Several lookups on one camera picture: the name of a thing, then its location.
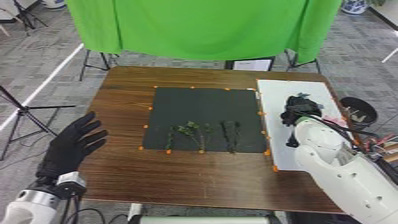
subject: black pad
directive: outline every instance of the black pad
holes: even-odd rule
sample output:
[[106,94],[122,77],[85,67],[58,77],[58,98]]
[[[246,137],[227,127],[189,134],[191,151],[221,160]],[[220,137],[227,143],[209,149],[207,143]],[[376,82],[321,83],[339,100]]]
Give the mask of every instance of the black pad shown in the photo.
[[[200,126],[205,151],[227,152],[227,140],[221,121],[237,124],[232,139],[236,152],[260,153],[264,151],[264,136],[260,134],[260,116],[257,115],[255,92],[250,90],[156,88],[149,128],[145,129],[143,148],[165,150],[172,126],[184,126],[191,121]],[[211,134],[204,125],[212,128]],[[179,132],[173,134],[172,150],[198,150],[198,146]]]

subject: floor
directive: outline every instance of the floor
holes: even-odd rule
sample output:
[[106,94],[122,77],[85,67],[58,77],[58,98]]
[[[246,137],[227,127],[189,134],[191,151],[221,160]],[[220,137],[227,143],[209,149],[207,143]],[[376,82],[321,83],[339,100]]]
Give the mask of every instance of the floor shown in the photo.
[[[49,27],[38,27],[26,37],[21,24],[3,24],[12,37],[0,33],[0,83],[17,100],[24,100],[47,78],[58,64],[79,45],[77,33],[72,26],[67,10],[49,11],[40,6],[33,9]],[[376,108],[378,121],[367,130],[379,134],[398,133],[398,55],[385,64],[379,63],[392,49],[398,47],[398,32],[385,23],[365,13],[348,16],[339,13],[332,25],[328,38],[323,44],[317,60],[321,72],[326,76],[337,96],[353,96],[364,99]],[[106,73],[95,69],[85,72],[77,82],[83,51],[77,52],[67,66],[60,70],[47,86],[38,92],[29,105],[76,105],[63,109],[54,122],[58,131],[69,122],[83,115]],[[166,66],[180,68],[221,68],[223,61],[189,61],[124,52],[117,59],[118,65]],[[90,63],[101,66],[97,54],[92,54]],[[275,71],[287,66],[284,55],[276,56]],[[314,65],[296,69],[300,72],[316,72]],[[8,103],[0,99],[0,124],[13,111]],[[45,120],[51,111],[33,112]],[[0,132],[0,147],[8,133],[8,127]],[[17,128],[17,135],[28,133],[33,126],[28,121]],[[49,142],[49,136],[38,135],[21,143],[13,143],[6,159],[0,162],[0,217],[8,201],[17,191],[33,180],[33,170]],[[127,204],[83,202],[83,206],[97,207],[106,217],[127,211]],[[150,215],[264,215],[266,211],[214,210],[170,206],[145,206]]]

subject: white wall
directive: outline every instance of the white wall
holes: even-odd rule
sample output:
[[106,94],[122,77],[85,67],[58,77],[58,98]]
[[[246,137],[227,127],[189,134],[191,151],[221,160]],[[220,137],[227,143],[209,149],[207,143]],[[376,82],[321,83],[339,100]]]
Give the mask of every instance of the white wall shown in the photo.
[[[17,0],[22,7],[28,7],[37,0]],[[0,8],[6,9],[13,15],[17,15],[17,10],[13,6],[12,0],[0,0]],[[12,17],[8,14],[0,10],[0,20],[8,20]]]
[[387,0],[383,6],[372,7],[372,9],[398,26],[398,0]]

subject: black glove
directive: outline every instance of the black glove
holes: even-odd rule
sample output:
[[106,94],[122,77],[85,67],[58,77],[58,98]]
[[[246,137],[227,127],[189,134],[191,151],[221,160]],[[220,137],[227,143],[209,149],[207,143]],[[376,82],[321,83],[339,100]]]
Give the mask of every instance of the black glove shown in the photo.
[[301,117],[301,114],[316,115],[317,117],[321,117],[317,104],[300,96],[291,96],[287,98],[284,109],[285,111],[280,114],[280,118],[282,124],[285,124],[285,126],[294,124],[298,118]]
[[35,173],[37,177],[49,177],[56,179],[61,174],[76,171],[85,156],[104,145],[104,136],[108,135],[104,130],[85,136],[101,126],[99,121],[90,123],[93,118],[95,114],[90,112],[69,124],[53,141],[49,142],[45,156]]

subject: robotic hand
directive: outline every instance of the robotic hand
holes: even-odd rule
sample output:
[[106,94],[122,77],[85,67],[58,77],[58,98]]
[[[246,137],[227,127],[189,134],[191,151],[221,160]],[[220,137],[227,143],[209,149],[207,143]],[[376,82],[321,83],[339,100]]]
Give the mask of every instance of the robotic hand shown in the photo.
[[74,171],[85,156],[104,145],[108,135],[106,131],[86,135],[101,126],[99,121],[90,122],[93,118],[90,112],[65,127],[49,143],[37,180],[6,206],[1,224],[49,224],[58,201],[85,192],[85,183]]
[[356,221],[362,224],[395,224],[395,170],[379,158],[346,146],[348,135],[340,136],[335,124],[332,126],[321,120],[314,102],[298,98],[289,97],[280,115],[282,123],[294,125],[289,143],[294,142],[296,163]]

